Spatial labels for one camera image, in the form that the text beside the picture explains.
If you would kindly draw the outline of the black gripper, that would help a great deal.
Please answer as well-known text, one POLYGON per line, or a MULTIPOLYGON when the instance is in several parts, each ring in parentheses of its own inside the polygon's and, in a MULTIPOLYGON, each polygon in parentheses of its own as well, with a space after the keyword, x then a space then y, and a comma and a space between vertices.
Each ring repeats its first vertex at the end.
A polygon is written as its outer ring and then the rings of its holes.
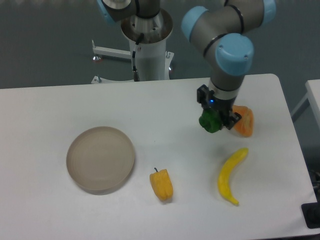
POLYGON ((232 107, 237 98, 237 91, 225 91, 214 85, 200 86, 197 91, 197 102, 201 104, 204 110, 214 110, 222 117, 222 123, 225 128, 231 130, 241 119, 238 112, 233 112, 232 107))

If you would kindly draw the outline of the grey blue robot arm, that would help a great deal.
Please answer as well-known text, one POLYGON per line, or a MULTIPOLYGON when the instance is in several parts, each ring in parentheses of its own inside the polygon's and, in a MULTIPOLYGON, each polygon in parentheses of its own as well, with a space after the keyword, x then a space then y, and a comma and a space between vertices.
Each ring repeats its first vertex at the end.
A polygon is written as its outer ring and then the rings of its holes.
MULTIPOLYGON (((121 23, 129 41, 133 80, 163 80, 166 41, 173 20, 158 0, 99 0, 97 6, 108 23, 121 23)), ((234 102, 250 70, 254 46, 246 33, 274 19, 273 0, 226 0, 211 12, 195 6, 182 18, 181 30, 212 69, 209 83, 197 89, 197 102, 203 112, 200 125, 209 133, 232 129, 245 116, 234 110, 234 102)))

